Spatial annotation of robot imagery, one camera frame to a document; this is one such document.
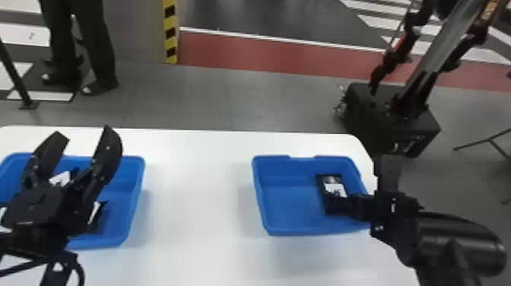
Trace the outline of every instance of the white tabletop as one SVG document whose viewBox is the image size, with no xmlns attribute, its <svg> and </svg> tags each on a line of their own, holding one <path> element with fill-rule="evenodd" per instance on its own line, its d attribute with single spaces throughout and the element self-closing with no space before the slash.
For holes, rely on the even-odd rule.
<svg viewBox="0 0 511 286">
<path fill-rule="evenodd" d="M 71 139 L 66 154 L 91 156 L 101 129 L 8 126 L 0 160 L 32 151 L 55 130 Z M 79 252 L 87 286 L 110 285 L 418 285 L 393 249 L 367 230 L 322 237 L 270 237 L 262 228 L 250 161 L 258 154 L 343 155 L 368 191 L 373 163 L 351 135 L 117 129 L 124 155 L 146 171 L 127 241 Z M 4 259 L 5 268 L 14 259 Z M 1 278 L 38 285 L 42 269 Z M 68 284 L 74 286 L 75 279 Z"/>
</svg>

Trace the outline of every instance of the gray floor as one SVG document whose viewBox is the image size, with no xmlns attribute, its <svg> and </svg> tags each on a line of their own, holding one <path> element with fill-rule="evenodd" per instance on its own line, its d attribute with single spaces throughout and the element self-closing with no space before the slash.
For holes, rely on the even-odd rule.
<svg viewBox="0 0 511 286">
<path fill-rule="evenodd" d="M 106 23 L 116 58 L 120 61 L 156 64 L 164 61 L 161 0 L 103 1 Z"/>
<path fill-rule="evenodd" d="M 102 126 L 275 132 L 344 132 L 332 115 L 339 78 L 119 63 L 122 87 L 103 97 L 42 103 L 35 111 L 0 102 L 0 126 Z M 437 88 L 430 105 L 443 131 L 415 160 L 406 160 L 401 189 L 431 211 L 478 221 L 511 249 L 511 166 L 490 146 L 454 152 L 511 122 L 511 94 Z M 511 137 L 500 143 L 511 151 Z M 511 267 L 485 285 L 511 281 Z"/>
</svg>

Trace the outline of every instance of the person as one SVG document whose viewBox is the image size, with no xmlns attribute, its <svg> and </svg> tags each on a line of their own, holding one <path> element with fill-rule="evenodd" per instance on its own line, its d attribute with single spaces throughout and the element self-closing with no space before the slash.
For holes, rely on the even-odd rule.
<svg viewBox="0 0 511 286">
<path fill-rule="evenodd" d="M 44 84 L 63 84 L 73 88 L 80 81 L 74 37 L 71 32 L 74 14 L 96 81 L 80 90 L 85 96 L 96 96 L 119 86 L 116 60 L 108 28 L 103 16 L 103 0 L 39 0 L 46 26 L 50 30 L 50 48 L 54 69 L 43 74 Z"/>
</svg>

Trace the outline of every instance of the metal stand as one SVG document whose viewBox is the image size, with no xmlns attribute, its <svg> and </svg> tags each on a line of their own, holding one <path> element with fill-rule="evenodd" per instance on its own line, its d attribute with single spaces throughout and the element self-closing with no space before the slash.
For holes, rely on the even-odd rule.
<svg viewBox="0 0 511 286">
<path fill-rule="evenodd" d="M 81 267 L 80 263 L 78 263 L 78 255 L 76 253 L 64 250 L 58 254 L 48 256 L 40 253 L 24 253 L 20 250 L 9 249 L 5 244 L 2 244 L 0 245 L 0 261 L 5 255 L 29 259 L 29 261 L 6 269 L 0 269 L 0 278 L 46 265 L 46 270 L 41 279 L 40 286 L 66 286 L 72 272 L 76 272 L 78 275 L 78 286 L 85 285 L 84 269 Z M 55 270 L 55 265 L 57 263 L 62 266 L 62 270 Z"/>
<path fill-rule="evenodd" d="M 14 88 L 16 88 L 16 91 L 20 94 L 22 100 L 20 110 L 35 110 L 39 106 L 39 102 L 30 99 L 27 88 L 25 87 L 23 80 L 20 78 L 20 75 L 17 73 L 16 68 L 12 63 L 11 56 L 8 54 L 4 43 L 2 42 L 2 38 L 0 38 L 0 61 L 4 63 L 5 70 L 14 83 Z"/>
<path fill-rule="evenodd" d="M 456 148 L 453 148 L 454 151 L 457 151 L 457 150 L 462 150 L 462 149 L 465 149 L 465 148 L 469 148 L 469 147 L 472 147 L 472 146 L 475 146 L 475 145 L 480 145 L 480 144 L 484 144 L 484 143 L 490 143 L 495 149 L 497 149 L 497 151 L 499 151 L 499 153 L 504 157 L 506 158 L 506 160 L 510 160 L 511 161 L 511 156 L 509 156 L 495 141 L 494 139 L 496 138 L 499 138 L 500 136 L 503 136 L 507 133 L 510 133 L 511 132 L 511 128 L 510 129 L 506 129 L 500 133 L 497 133 L 496 135 L 493 135 L 491 137 L 488 137 L 486 139 L 483 139 L 483 140 L 479 140 L 479 141 L 476 141 L 476 142 L 472 142 L 472 143 L 468 143 L 468 144 L 465 144 L 465 145 L 462 145 L 462 146 L 458 146 Z M 505 199 L 502 201 L 502 204 L 503 205 L 507 205 L 511 202 L 511 198 L 509 199 Z"/>
</svg>

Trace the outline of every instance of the red stripe on floor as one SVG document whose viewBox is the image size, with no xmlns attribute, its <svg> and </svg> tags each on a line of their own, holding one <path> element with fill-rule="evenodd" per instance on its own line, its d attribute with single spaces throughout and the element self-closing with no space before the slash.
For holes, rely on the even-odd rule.
<svg viewBox="0 0 511 286">
<path fill-rule="evenodd" d="M 406 81 L 419 59 L 416 57 L 413 63 L 402 65 L 386 81 Z M 371 71 L 381 60 L 380 53 L 353 49 L 185 31 L 181 32 L 179 38 L 179 63 L 182 65 L 368 80 Z M 506 77 L 507 72 L 511 72 L 511 66 L 463 62 L 455 71 L 440 75 L 437 84 L 511 92 L 511 79 Z"/>
</svg>

